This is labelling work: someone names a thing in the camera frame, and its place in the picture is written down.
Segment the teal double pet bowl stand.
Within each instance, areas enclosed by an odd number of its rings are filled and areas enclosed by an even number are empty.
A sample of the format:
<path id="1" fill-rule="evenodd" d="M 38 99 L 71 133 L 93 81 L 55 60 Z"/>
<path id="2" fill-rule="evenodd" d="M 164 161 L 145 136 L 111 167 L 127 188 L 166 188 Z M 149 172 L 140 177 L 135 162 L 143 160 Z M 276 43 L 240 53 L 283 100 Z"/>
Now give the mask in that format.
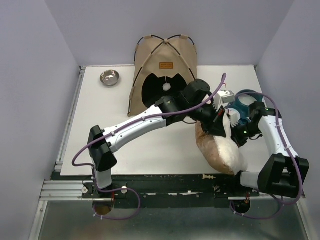
<path id="1" fill-rule="evenodd" d="M 231 108 L 239 111 L 241 119 L 238 125 L 245 125 L 250 122 L 249 106 L 254 102 L 263 102 L 263 99 L 264 97 L 254 90 L 241 90 L 236 94 L 235 101 L 226 106 L 226 113 L 228 115 L 228 109 Z"/>

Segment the white fluffy cushion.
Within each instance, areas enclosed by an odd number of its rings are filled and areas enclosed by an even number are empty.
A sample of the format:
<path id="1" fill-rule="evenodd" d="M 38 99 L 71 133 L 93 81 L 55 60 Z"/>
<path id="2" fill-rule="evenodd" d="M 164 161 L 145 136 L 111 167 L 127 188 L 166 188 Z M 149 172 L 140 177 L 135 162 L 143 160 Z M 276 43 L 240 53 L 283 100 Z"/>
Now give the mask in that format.
<path id="1" fill-rule="evenodd" d="M 225 175 L 236 175 L 248 170 L 248 161 L 240 152 L 238 145 L 231 139 L 232 129 L 229 117 L 223 115 L 223 129 L 226 137 L 205 133 L 201 124 L 195 124 L 195 143 L 208 164 Z"/>

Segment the steel pet bowl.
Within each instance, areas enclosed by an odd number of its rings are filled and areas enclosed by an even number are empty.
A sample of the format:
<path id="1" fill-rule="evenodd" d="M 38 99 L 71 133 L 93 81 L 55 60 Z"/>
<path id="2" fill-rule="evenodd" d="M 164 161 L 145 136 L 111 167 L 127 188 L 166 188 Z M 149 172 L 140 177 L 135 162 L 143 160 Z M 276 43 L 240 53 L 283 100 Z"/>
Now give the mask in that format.
<path id="1" fill-rule="evenodd" d="M 99 79 L 104 86 L 113 87 L 119 82 L 120 74 L 116 70 L 106 70 Z"/>

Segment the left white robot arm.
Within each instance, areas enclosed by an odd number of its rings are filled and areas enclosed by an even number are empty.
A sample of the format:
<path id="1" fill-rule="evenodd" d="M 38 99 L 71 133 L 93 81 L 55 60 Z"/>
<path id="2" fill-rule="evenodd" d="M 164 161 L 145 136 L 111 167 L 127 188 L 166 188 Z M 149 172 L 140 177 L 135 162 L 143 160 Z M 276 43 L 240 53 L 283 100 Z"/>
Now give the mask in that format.
<path id="1" fill-rule="evenodd" d="M 101 129 L 98 125 L 89 132 L 89 155 L 94 164 L 93 191 L 101 198 L 111 191 L 112 168 L 117 164 L 115 152 L 129 142 L 157 129 L 182 122 L 186 117 L 200 123 L 202 131 L 218 137 L 226 137 L 223 124 L 225 109 L 212 103 L 203 103 L 212 97 L 210 86 L 201 79 L 189 83 L 174 95 L 161 97 L 141 114 L 113 127 Z"/>

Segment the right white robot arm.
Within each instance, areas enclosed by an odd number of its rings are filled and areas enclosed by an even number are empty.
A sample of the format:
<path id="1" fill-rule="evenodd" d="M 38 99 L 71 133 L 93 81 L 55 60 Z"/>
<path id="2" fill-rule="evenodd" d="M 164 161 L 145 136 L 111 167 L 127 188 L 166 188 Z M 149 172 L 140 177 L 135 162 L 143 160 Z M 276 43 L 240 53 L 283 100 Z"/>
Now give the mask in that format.
<path id="1" fill-rule="evenodd" d="M 248 107 L 248 113 L 249 122 L 231 128 L 231 139 L 242 147 L 248 139 L 262 136 L 270 157 L 259 173 L 241 172 L 230 183 L 230 191 L 241 196 L 251 188 L 269 195 L 299 198 L 310 164 L 290 146 L 280 112 L 256 101 Z"/>

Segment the white chess piece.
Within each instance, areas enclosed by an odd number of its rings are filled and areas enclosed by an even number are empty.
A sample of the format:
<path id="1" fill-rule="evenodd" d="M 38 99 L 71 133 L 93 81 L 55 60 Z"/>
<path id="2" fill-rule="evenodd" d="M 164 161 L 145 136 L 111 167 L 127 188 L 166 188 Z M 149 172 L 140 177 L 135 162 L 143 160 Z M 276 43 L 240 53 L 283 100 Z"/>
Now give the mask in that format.
<path id="1" fill-rule="evenodd" d="M 206 175 L 206 174 L 203 174 L 202 175 L 202 179 L 205 180 L 205 179 L 208 179 L 208 180 L 213 180 L 215 179 L 216 177 L 214 175 Z"/>

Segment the white pompom toy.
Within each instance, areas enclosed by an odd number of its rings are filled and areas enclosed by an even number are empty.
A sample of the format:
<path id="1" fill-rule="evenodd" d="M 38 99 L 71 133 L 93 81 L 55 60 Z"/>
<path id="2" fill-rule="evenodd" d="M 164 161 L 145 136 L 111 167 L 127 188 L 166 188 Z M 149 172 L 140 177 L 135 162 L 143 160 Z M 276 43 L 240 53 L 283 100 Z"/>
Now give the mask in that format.
<path id="1" fill-rule="evenodd" d="M 162 86 L 162 89 L 167 92 L 171 89 L 171 84 L 168 82 L 167 77 L 164 77 L 165 83 Z"/>

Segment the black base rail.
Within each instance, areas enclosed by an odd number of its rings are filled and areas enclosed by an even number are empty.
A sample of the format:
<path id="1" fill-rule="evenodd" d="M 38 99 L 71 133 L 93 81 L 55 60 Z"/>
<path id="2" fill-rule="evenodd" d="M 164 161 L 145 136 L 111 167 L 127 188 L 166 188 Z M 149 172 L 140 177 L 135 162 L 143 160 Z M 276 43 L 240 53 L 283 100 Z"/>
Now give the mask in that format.
<path id="1" fill-rule="evenodd" d="M 119 209 L 228 208 L 230 200 L 244 201 L 259 193 L 241 186 L 240 177 L 225 174 L 113 175 L 107 192 L 86 182 L 82 198 L 112 203 Z"/>

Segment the aluminium frame rail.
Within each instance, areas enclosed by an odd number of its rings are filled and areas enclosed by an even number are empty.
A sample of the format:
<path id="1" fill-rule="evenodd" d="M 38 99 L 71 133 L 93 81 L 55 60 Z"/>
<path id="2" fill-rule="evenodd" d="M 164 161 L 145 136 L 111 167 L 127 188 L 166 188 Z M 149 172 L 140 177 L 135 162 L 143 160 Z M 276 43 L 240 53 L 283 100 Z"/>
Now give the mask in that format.
<path id="1" fill-rule="evenodd" d="M 73 119 L 74 119 L 74 112 L 75 109 L 77 107 L 77 102 L 79 99 L 79 94 L 81 91 L 81 86 L 83 83 L 83 78 L 86 72 L 86 66 L 80 66 L 79 69 L 79 76 L 78 76 L 78 80 L 76 83 L 76 87 L 75 87 L 75 92 L 71 101 L 71 107 L 68 113 L 68 117 L 67 117 L 67 122 L 64 128 L 64 133 L 63 133 L 63 137 L 62 137 L 62 141 L 58 150 L 58 154 L 57 154 L 57 158 L 56 161 L 53 165 L 53 169 L 52 172 L 50 173 L 49 177 L 45 178 L 41 187 L 41 191 L 40 193 L 42 194 L 43 192 L 43 188 L 45 186 L 45 181 L 51 181 L 52 180 L 52 176 L 55 172 L 59 172 L 62 169 L 62 165 L 63 165 L 63 156 L 65 154 L 65 146 L 69 140 L 69 136 L 70 136 L 70 131 L 71 131 L 71 127 L 73 124 Z M 38 201 L 38 205 L 37 205 L 37 210 L 35 213 L 35 217 L 32 223 L 32 227 L 30 230 L 30 235 L 29 235 L 29 240 L 38 240 L 41 236 L 41 230 L 46 218 L 46 212 L 47 212 L 47 208 L 49 206 L 49 201 L 48 200 L 43 200 L 42 197 L 39 197 L 39 201 Z"/>

